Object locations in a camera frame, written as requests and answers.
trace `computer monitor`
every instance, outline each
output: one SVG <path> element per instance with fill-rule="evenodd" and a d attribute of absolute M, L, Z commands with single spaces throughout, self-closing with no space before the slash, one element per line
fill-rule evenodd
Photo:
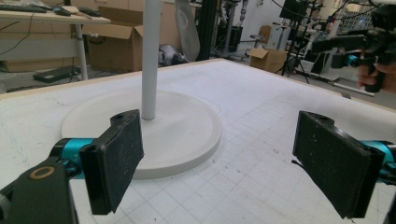
<path fill-rule="evenodd" d="M 308 8 L 308 1 L 286 0 L 280 11 L 280 18 L 301 22 Z"/>

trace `white pole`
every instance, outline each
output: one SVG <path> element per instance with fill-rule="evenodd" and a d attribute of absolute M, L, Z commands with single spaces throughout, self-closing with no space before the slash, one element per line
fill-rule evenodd
<path fill-rule="evenodd" d="M 155 119 L 161 0 L 145 0 L 143 15 L 142 119 Z"/>

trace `white circular base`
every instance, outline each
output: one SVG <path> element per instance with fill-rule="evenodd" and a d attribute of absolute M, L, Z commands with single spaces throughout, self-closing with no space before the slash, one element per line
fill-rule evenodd
<path fill-rule="evenodd" d="M 97 138 L 118 113 L 141 107 L 141 91 L 116 91 L 76 106 L 64 119 L 63 138 Z M 157 91 L 156 118 L 141 119 L 145 157 L 135 179 L 159 178 L 203 163 L 219 146 L 221 121 L 211 107 L 188 95 Z"/>

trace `white table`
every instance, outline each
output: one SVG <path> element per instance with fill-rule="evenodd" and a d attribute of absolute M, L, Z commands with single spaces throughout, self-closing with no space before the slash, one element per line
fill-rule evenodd
<path fill-rule="evenodd" d="M 0 21 L 24 21 L 24 22 L 50 22 L 50 23 L 66 23 L 74 24 L 76 28 L 76 40 L 2 40 L 0 52 L 5 52 L 18 46 L 17 48 L 1 54 L 0 61 L 3 60 L 22 60 L 22 59 L 41 59 L 50 58 L 54 55 L 78 56 L 82 79 L 88 79 L 87 66 L 85 60 L 84 41 L 82 39 L 82 24 L 105 24 L 110 20 L 105 18 L 95 18 L 91 20 L 82 16 L 71 15 L 70 17 L 58 16 L 49 11 L 47 13 L 31 13 L 31 12 L 14 12 L 0 11 Z"/>
<path fill-rule="evenodd" d="M 63 118 L 113 91 L 138 89 L 141 74 L 0 95 L 0 188 L 48 157 Z M 218 151 L 181 175 L 133 180 L 116 214 L 92 216 L 83 180 L 71 186 L 80 223 L 352 223 L 291 164 L 299 110 L 335 120 L 359 140 L 396 142 L 396 112 L 223 60 L 160 69 L 159 90 L 188 94 L 217 111 Z M 395 189 L 377 184 L 365 219 L 382 223 Z"/>

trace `cable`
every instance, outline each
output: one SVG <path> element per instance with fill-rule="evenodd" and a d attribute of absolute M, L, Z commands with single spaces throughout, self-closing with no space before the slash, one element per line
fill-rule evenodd
<path fill-rule="evenodd" d="M 19 23 L 19 21 L 14 21 L 14 22 L 12 22 L 12 23 L 11 23 L 11 24 L 9 24 L 9 25 L 7 25 L 7 26 L 5 26 L 5 27 L 2 27 L 2 28 L 0 28 L 0 31 L 2 31 L 2 30 L 4 30 L 4 29 L 6 29 L 6 28 L 8 28 L 8 27 L 10 27 L 11 25 L 17 24 L 17 23 Z"/>
<path fill-rule="evenodd" d="M 29 37 L 29 35 L 30 35 L 30 29 L 31 29 L 31 27 L 32 27 L 32 21 L 33 21 L 33 16 L 34 16 L 34 15 L 35 15 L 35 13 L 33 12 L 33 13 L 32 13 L 32 16 L 30 17 L 30 20 L 29 20 L 29 29 L 28 29 L 28 31 L 27 31 L 27 35 L 24 36 L 20 41 L 18 41 L 18 43 L 17 43 L 14 47 L 12 47 L 11 49 L 8 49 L 8 50 L 6 50 L 6 51 L 4 51 L 4 52 L 1 52 L 0 55 L 6 54 L 6 53 L 12 51 L 12 50 L 15 49 L 24 39 L 26 39 L 27 37 Z"/>

